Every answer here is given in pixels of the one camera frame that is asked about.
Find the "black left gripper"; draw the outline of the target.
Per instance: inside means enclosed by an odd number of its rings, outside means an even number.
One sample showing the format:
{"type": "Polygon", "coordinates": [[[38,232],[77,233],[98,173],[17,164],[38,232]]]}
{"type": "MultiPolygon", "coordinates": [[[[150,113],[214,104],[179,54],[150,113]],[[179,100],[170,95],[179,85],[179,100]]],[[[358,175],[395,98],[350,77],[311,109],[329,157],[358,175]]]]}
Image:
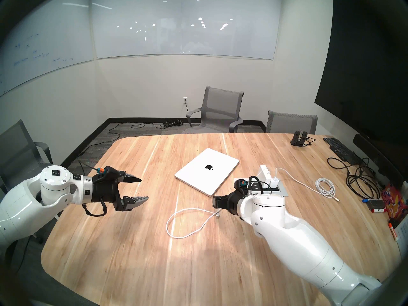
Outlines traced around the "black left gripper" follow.
{"type": "Polygon", "coordinates": [[[92,202],[112,203],[116,211],[132,211],[144,204],[149,197],[120,197],[118,183],[138,183],[142,180],[134,175],[119,171],[117,175],[94,175],[92,177],[92,202]]]}

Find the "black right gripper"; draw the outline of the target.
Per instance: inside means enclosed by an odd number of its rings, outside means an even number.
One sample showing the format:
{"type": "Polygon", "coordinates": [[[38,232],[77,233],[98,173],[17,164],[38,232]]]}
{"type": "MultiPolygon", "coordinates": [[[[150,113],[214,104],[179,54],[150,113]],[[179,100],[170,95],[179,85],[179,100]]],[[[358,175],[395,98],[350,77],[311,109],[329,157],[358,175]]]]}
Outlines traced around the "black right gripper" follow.
{"type": "Polygon", "coordinates": [[[240,200],[244,199],[245,195],[237,190],[224,196],[213,196],[213,208],[225,209],[230,214],[238,216],[237,206],[240,200]]]}

